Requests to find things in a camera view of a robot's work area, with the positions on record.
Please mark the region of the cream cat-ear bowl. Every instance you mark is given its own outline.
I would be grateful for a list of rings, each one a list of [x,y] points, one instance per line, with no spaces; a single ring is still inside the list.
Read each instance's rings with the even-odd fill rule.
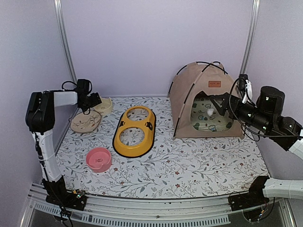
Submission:
[[[113,110],[113,103],[110,97],[101,98],[101,103],[93,107],[94,111],[98,112],[101,116],[110,114]]]

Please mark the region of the avocado print pet mat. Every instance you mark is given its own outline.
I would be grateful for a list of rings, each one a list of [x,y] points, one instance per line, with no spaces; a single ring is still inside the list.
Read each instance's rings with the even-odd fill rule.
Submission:
[[[190,115],[192,126],[198,131],[205,132],[228,131],[233,125],[233,120],[228,117],[228,114],[219,115],[214,106],[214,114],[208,116],[207,109],[211,107],[211,104],[208,97],[195,97]]]

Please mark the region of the black tent pole two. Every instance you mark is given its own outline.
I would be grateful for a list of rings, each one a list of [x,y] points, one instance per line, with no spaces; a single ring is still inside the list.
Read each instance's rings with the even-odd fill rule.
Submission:
[[[213,62],[195,61],[189,63],[184,67],[182,67],[173,78],[171,85],[169,87],[168,97],[170,97],[172,88],[177,84],[177,82],[181,82],[183,79],[185,80],[185,82],[194,82],[196,78],[199,76],[199,74],[204,70],[206,70],[207,68],[218,69],[224,75],[228,74],[224,66],[219,61],[213,61]]]

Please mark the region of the yellow double bowl holder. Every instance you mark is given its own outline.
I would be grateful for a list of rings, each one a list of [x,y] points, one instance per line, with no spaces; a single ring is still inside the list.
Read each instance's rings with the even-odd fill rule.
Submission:
[[[154,144],[156,116],[145,106],[134,106],[121,116],[113,148],[123,157],[136,158],[148,153]]]

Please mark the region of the pink pet bowl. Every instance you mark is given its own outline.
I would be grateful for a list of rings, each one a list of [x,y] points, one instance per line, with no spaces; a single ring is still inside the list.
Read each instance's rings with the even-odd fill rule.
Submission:
[[[111,153],[106,148],[94,148],[86,155],[86,164],[94,173],[105,172],[112,165]]]

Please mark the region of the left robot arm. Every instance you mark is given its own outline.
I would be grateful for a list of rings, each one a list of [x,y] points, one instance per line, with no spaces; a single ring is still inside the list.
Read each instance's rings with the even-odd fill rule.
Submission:
[[[92,92],[92,83],[87,79],[79,79],[74,89],[65,89],[65,81],[60,90],[46,90],[31,94],[26,112],[26,125],[35,142],[38,161],[42,169],[43,185],[53,189],[52,198],[60,205],[70,202],[70,194],[66,192],[63,175],[57,165],[53,145],[53,128],[55,125],[55,108],[76,105],[85,113],[102,103],[98,93]]]

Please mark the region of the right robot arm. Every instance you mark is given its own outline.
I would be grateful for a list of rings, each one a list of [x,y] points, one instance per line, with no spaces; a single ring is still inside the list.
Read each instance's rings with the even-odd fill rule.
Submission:
[[[284,92],[263,86],[257,104],[243,103],[230,93],[210,97],[219,114],[228,113],[231,119],[244,122],[262,132],[262,136],[273,140],[285,151],[303,157],[303,127],[291,117],[281,115],[285,100]],[[303,198],[301,180],[278,180],[268,176],[257,177],[245,195],[248,206],[255,206],[264,198]]]

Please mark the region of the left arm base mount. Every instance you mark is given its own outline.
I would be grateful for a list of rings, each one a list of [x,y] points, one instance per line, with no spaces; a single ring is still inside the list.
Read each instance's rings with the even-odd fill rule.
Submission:
[[[46,197],[46,202],[58,205],[60,208],[84,211],[87,197],[84,194],[68,192],[65,189],[51,189]]]

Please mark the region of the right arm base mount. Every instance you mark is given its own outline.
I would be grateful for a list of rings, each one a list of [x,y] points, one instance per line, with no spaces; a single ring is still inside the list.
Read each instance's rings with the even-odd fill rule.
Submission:
[[[252,193],[232,192],[228,197],[228,203],[232,211],[252,208],[269,202],[269,198],[253,195]]]

